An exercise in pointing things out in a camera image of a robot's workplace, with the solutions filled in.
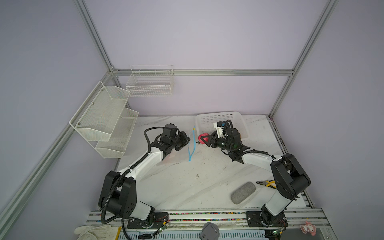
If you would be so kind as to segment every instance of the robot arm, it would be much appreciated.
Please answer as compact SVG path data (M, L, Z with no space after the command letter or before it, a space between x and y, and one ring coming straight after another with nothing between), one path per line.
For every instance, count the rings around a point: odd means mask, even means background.
M150 143L146 132L156 128L162 128L163 133ZM143 222L143 226L151 226L154 221L154 208L137 201L136 181L140 180L151 167L161 162L173 149L179 151L190 141L185 132L180 132L173 124L149 128L144 131L144 135L148 142L148 151L121 172L110 171L105 176L98 203L102 208L101 222L104 224L120 217L137 218ZM105 219L106 211L115 216Z
M232 161L252 164L272 172L277 191L262 206L260 215L262 225L272 226L296 196L311 184L311 180L292 154L273 156L263 151L247 150L250 147L242 144L240 133L233 128L230 120L217 122L214 127L216 132L211 135L201 135L199 140L209 147L227 150L227 153L223 153Z

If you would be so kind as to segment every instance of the gray object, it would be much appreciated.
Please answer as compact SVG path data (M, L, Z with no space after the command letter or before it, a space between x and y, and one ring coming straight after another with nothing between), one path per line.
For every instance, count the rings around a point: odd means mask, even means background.
M239 204L255 191L256 186L251 182L246 182L231 194L231 200L234 204Z
M203 231L199 234L201 240L217 240L218 239L218 226L211 222L207 222L203 226Z

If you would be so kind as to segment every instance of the white wire basket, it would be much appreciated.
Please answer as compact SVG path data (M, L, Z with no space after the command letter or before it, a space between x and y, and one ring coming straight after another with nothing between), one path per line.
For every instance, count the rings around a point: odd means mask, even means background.
M121 158L139 113L125 107L129 91L104 86L102 82L95 89L100 90L80 118L78 113L81 108L76 112L70 125L103 158Z
M103 158L121 158L127 149L138 112L124 108L108 142L98 142L96 151Z
M72 127L87 141L109 141L124 106L127 104L129 91L116 87L96 87L101 89L88 106L81 118Z
M172 65L131 65L126 84L131 97L171 96L174 76Z
M243 116L239 112L224 112L224 113L207 113L197 115L195 118L195 125L197 135L203 133L212 134L216 131L214 123L219 121L231 120L233 127L236 128L241 134L241 140L249 137L248 128L245 124Z

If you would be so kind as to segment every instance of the pliers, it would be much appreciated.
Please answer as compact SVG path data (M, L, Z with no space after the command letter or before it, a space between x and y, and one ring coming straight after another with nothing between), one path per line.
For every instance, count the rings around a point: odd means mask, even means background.
M266 187L271 187L273 189L276 189L276 186L272 185L272 183L275 183L275 180L272 180L272 181L257 181L256 182L257 184L260 184L260 185L264 185Z

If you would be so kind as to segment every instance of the white glove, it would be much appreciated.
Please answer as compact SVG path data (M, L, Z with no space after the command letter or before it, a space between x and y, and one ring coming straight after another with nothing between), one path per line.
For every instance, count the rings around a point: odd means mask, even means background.
M103 226L81 226L74 230L76 235L79 235L78 240L111 240L115 239L118 227L111 225Z

